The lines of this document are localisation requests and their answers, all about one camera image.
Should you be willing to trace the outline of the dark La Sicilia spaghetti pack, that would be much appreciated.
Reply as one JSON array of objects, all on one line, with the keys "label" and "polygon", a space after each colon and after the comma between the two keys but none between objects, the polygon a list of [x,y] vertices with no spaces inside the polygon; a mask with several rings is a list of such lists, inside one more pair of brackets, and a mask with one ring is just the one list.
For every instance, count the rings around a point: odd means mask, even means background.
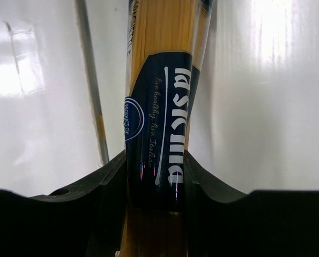
[{"label": "dark La Sicilia spaghetti pack", "polygon": [[121,256],[186,256],[184,153],[212,1],[130,1]]}]

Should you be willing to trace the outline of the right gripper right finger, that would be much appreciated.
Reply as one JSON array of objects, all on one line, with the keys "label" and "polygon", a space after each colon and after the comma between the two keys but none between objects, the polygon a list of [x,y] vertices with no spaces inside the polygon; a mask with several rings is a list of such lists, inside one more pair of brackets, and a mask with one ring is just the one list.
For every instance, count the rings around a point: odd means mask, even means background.
[{"label": "right gripper right finger", "polygon": [[184,153],[189,256],[319,256],[319,191],[242,193]]}]

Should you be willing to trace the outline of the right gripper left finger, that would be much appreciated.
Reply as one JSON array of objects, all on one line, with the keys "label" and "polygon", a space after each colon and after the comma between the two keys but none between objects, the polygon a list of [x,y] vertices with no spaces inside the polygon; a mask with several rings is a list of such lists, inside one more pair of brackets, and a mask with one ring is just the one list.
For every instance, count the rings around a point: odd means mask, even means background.
[{"label": "right gripper left finger", "polygon": [[126,183],[121,152],[49,195],[0,190],[0,256],[114,256],[121,247]]}]

